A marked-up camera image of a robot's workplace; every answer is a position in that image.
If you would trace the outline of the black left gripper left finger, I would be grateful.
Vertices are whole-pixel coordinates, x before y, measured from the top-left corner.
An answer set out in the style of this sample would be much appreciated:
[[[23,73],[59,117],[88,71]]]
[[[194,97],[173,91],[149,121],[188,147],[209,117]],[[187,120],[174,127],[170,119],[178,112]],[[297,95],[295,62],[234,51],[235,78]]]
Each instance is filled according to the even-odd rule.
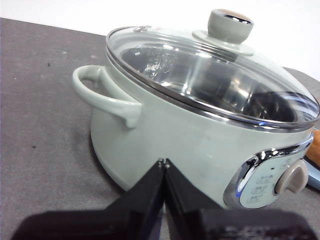
[[[165,162],[158,160],[105,209],[47,211],[26,217],[14,240],[146,240],[159,214]]]

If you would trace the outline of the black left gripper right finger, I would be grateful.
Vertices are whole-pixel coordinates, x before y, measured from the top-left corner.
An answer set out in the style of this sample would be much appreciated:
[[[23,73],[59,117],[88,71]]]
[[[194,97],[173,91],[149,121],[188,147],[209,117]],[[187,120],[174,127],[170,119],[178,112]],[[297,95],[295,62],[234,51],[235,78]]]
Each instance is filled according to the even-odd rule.
[[[168,158],[165,206],[175,240],[315,240],[300,215],[279,209],[224,209],[196,188]]]

